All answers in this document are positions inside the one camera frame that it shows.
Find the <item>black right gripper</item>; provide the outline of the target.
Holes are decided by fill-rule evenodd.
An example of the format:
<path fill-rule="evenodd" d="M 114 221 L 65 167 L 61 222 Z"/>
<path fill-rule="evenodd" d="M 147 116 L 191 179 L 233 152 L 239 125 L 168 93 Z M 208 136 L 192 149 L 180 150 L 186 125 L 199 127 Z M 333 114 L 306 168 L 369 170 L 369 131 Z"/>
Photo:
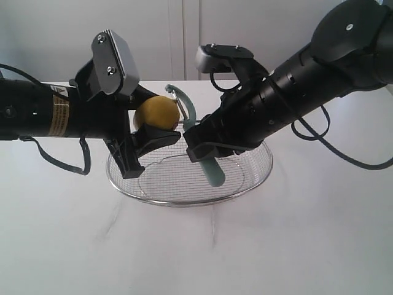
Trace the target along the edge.
<path fill-rule="evenodd" d="M 240 155 L 307 113 L 307 60 L 290 58 L 273 74 L 256 60 L 230 60 L 241 88 L 184 133 L 192 162 Z"/>

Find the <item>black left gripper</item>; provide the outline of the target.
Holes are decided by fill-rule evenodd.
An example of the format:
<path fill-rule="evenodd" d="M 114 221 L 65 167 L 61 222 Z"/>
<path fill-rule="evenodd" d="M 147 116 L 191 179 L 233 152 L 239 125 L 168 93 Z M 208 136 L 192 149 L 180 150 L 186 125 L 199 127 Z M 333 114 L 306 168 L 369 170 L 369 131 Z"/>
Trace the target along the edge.
<path fill-rule="evenodd" d="M 132 78 L 131 89 L 120 77 L 116 62 L 91 59 L 69 81 L 70 115 L 66 135 L 103 139 L 123 179 L 138 178 L 144 171 L 138 158 L 157 149 L 176 144 L 181 132 L 164 130 L 143 123 L 131 134 L 129 111 L 135 111 L 156 93 Z"/>

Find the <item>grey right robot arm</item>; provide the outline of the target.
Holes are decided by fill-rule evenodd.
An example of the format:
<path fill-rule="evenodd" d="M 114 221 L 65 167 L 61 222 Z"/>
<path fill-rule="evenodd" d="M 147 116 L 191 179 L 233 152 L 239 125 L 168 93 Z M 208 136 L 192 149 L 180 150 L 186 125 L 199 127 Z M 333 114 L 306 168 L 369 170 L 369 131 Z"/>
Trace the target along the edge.
<path fill-rule="evenodd" d="M 273 71 L 235 45 L 198 48 L 197 68 L 234 73 L 220 106 L 184 133 L 192 162 L 259 147 L 265 138 L 311 111 L 352 92 L 392 83 L 392 6 L 345 1 L 318 24 L 310 42 Z"/>

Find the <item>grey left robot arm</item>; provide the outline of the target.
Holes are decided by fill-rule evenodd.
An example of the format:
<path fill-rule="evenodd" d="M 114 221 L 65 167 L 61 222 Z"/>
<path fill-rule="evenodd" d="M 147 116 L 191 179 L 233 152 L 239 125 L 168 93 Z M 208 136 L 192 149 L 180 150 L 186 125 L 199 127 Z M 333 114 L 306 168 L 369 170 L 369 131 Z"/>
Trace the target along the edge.
<path fill-rule="evenodd" d="M 77 138 L 84 157 L 82 168 L 38 148 L 46 161 L 63 170 L 89 174 L 91 155 L 86 140 L 97 138 L 104 141 L 122 178 L 138 178 L 145 170 L 140 157 L 174 145 L 181 138 L 174 127 L 165 129 L 148 123 L 132 132 L 128 112 L 156 93 L 137 85 L 129 95 L 119 91 L 106 94 L 95 79 L 88 77 L 93 71 L 91 61 L 69 86 L 42 83 L 9 65 L 2 64 L 1 69 L 22 76 L 21 80 L 1 77 L 1 140 L 37 143 L 38 137 Z"/>

